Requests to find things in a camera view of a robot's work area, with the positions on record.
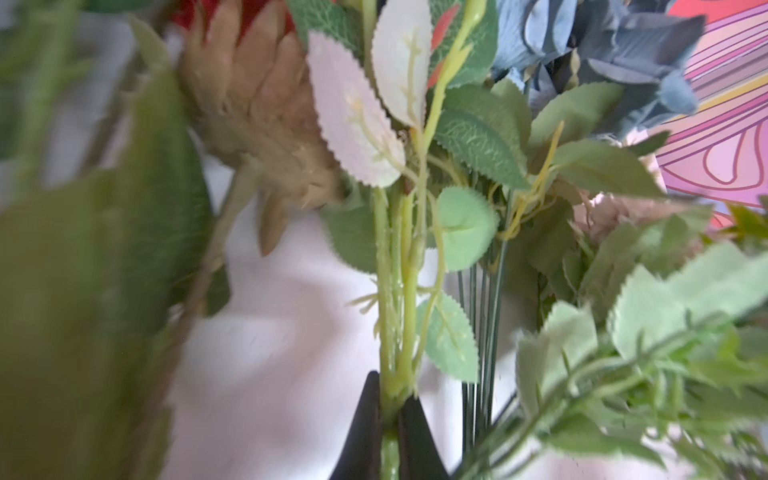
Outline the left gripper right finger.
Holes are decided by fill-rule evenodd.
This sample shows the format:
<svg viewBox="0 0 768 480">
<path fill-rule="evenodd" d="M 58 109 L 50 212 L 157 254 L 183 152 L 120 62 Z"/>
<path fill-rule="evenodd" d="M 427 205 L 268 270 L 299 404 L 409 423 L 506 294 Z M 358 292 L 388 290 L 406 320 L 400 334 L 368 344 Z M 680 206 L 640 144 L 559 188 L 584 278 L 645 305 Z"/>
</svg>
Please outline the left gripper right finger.
<svg viewBox="0 0 768 480">
<path fill-rule="evenodd" d="M 399 478 L 403 480 L 449 480 L 429 428 L 421 401 L 406 400 L 398 413 Z"/>
</svg>

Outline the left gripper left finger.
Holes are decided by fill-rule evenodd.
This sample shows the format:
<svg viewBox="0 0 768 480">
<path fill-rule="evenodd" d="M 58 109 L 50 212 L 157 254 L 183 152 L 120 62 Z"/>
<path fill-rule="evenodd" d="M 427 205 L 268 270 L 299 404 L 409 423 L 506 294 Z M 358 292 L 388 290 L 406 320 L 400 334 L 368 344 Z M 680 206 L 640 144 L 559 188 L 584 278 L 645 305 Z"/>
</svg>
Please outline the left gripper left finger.
<svg viewBox="0 0 768 480">
<path fill-rule="evenodd" d="M 370 371 L 330 480 L 379 480 L 382 422 L 380 375 Z"/>
</svg>

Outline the peach rose leafy stem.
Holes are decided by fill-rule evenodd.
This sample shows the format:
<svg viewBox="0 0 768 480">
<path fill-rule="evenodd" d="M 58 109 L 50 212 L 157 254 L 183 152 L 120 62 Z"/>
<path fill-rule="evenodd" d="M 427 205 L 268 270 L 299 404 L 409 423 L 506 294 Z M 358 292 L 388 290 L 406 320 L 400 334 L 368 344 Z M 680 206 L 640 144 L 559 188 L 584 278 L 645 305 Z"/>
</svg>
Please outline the peach rose leafy stem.
<svg viewBox="0 0 768 480">
<path fill-rule="evenodd" d="M 448 273 L 477 263 L 499 217 L 463 166 L 482 171 L 488 155 L 452 113 L 471 94 L 489 98 L 466 69 L 492 56 L 498 27 L 490 1 L 292 1 L 308 50 L 319 128 L 334 158 L 369 194 L 340 217 L 373 235 L 359 269 L 374 274 L 380 341 L 380 479 L 399 478 L 398 413 L 417 398 L 424 361 L 473 384 L 479 350 L 464 308 L 444 290 Z"/>
</svg>

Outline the pink purple mixed bouquet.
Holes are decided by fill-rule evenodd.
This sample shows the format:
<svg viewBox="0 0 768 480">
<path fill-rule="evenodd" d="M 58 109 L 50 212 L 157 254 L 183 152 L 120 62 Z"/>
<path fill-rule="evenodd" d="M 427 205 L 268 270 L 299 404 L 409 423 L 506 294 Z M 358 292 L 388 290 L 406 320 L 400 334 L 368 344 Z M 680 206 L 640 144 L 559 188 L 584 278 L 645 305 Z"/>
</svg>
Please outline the pink purple mixed bouquet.
<svg viewBox="0 0 768 480">
<path fill-rule="evenodd" d="M 92 70 L 88 14 L 142 1 L 20 1 L 1 32 L 1 475 L 122 479 L 175 307 L 214 226 L 158 30 L 133 18 L 139 82 L 114 166 L 45 187 L 62 94 Z"/>
</svg>

